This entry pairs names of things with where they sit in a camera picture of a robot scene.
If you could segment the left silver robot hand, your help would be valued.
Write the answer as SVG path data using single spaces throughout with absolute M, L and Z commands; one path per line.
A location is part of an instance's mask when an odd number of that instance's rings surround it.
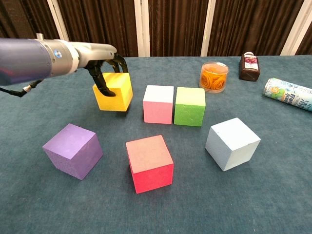
M 124 57 L 119 55 L 117 49 L 109 44 L 87 42 L 72 42 L 71 44 L 79 55 L 78 68 L 88 70 L 98 90 L 104 96 L 114 97 L 115 93 L 109 90 L 103 78 L 101 67 L 104 62 L 107 62 L 116 73 L 120 72 L 120 68 L 124 73 L 127 73 L 128 67 Z

